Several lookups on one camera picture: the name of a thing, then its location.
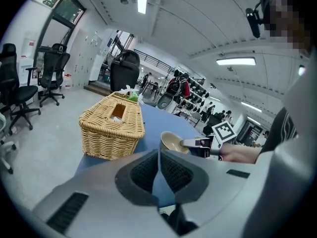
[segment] ceiling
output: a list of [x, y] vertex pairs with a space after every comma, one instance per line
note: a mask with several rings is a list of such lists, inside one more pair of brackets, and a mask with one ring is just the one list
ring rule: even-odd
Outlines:
[[[91, 0], [109, 27], [138, 35], [203, 74], [233, 105], [249, 103], [248, 116], [270, 127], [281, 98], [307, 61], [265, 34], [256, 39], [245, 9], [259, 0], [148, 0], [146, 14], [129, 0]], [[219, 58], [254, 57], [256, 66], [219, 66]]]

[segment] bowl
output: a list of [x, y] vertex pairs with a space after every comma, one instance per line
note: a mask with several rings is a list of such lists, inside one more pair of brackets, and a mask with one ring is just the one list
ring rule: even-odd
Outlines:
[[172, 150], [180, 153], [188, 153], [187, 147], [181, 146], [180, 141], [183, 140], [175, 133], [170, 131], [164, 131], [160, 135], [160, 147], [161, 149]]

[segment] railing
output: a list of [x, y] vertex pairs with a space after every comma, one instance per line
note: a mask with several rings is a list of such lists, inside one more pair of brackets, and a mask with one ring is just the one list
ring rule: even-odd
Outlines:
[[146, 61], [152, 65], [154, 65], [155, 67], [157, 68], [160, 68], [166, 72], [171, 72], [173, 73], [174, 72], [174, 68], [172, 68], [171, 66], [165, 64], [164, 62], [146, 54], [146, 53], [143, 53], [142, 51], [139, 51], [139, 50], [134, 50], [134, 52], [136, 52], [139, 57], [140, 57], [140, 60], [143, 60], [143, 61]]
[[203, 85], [205, 82], [205, 79], [201, 79], [201, 78], [193, 78], [195, 81], [197, 81], [198, 84]]

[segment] tissue box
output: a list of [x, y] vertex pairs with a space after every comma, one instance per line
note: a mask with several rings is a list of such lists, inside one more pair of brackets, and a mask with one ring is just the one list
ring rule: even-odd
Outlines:
[[145, 135], [141, 108], [137, 102], [112, 93], [79, 118], [83, 152], [114, 160], [133, 153]]

